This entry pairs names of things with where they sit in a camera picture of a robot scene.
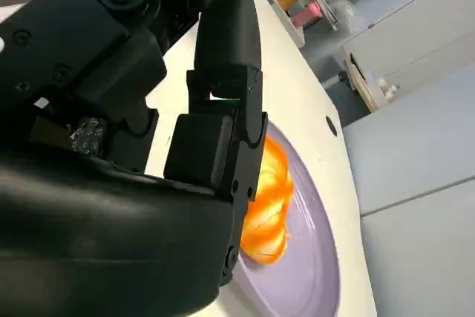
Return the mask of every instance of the desk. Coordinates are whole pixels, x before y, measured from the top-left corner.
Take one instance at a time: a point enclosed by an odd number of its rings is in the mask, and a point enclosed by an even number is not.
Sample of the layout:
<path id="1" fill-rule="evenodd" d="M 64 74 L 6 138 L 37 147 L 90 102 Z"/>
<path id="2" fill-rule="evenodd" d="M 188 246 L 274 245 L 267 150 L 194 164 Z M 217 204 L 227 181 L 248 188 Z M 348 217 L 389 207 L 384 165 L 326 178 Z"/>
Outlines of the desk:
<path id="1" fill-rule="evenodd" d="M 335 106 L 286 34 L 267 0 L 255 0 L 261 28 L 263 107 L 285 133 L 318 189 L 335 238 L 341 275 L 339 317 L 376 315 L 361 243 L 358 199 Z M 193 67 L 197 28 L 193 27 L 165 56 L 168 76 L 147 98 L 160 110 L 147 173 L 163 175 L 178 114 L 187 112 L 186 71 Z M 337 128 L 335 137 L 325 116 Z M 234 285 L 197 316 L 257 316 Z"/>

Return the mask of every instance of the orange fabric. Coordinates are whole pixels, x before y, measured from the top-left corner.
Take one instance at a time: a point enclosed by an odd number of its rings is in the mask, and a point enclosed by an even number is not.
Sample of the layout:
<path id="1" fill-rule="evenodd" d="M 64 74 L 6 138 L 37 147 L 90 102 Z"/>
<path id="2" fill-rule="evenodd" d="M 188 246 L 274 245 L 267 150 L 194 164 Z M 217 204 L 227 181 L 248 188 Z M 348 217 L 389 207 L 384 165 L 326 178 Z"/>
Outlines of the orange fabric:
<path id="1" fill-rule="evenodd" d="M 258 190 L 255 202 L 249 202 L 240 241 L 243 251 L 258 263 L 273 264 L 286 251 L 293 191 L 289 159 L 277 142 L 266 137 Z"/>

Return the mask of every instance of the pink container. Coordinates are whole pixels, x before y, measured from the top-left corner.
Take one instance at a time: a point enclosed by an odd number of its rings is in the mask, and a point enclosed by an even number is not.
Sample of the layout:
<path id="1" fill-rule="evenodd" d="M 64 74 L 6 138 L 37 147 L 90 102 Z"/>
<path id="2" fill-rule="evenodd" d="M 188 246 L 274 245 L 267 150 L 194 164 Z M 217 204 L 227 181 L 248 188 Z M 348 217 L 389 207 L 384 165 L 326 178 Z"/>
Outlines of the pink container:
<path id="1" fill-rule="evenodd" d="M 295 27 L 300 27 L 308 24 L 314 19 L 321 18 L 322 13 L 321 9 L 316 2 L 310 3 L 307 5 L 305 9 L 303 9 L 300 13 L 295 15 L 292 18 L 292 23 Z"/>

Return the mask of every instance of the black robotic arm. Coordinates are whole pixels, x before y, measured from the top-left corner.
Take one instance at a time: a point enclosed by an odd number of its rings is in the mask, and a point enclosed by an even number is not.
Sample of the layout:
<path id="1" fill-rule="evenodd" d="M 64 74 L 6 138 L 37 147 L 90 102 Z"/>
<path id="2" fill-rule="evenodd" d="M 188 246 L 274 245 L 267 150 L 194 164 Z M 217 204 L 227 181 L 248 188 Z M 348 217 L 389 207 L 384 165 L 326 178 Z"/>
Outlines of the black robotic arm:
<path id="1" fill-rule="evenodd" d="M 189 113 L 145 96 L 198 20 Z M 232 278 L 267 115 L 253 0 L 34 0 L 0 24 L 0 316 L 181 316 Z M 210 100 L 214 97 L 226 100 Z"/>

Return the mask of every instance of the cabinet door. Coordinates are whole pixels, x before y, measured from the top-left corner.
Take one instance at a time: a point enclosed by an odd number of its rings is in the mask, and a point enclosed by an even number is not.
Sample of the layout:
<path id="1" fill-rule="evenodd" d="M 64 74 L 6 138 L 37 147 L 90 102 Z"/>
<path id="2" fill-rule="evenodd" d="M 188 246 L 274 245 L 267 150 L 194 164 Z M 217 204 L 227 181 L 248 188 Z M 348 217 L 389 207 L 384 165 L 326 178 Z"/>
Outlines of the cabinet door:
<path id="1" fill-rule="evenodd" d="M 475 181 L 364 217 L 378 316 L 472 316 Z"/>
<path id="2" fill-rule="evenodd" d="M 471 0 L 415 0 L 351 39 L 346 49 L 364 71 L 390 76 L 475 30 Z M 420 88 L 417 79 L 391 83 L 402 93 Z"/>
<path id="3" fill-rule="evenodd" d="M 363 215 L 475 177 L 475 67 L 344 129 Z"/>

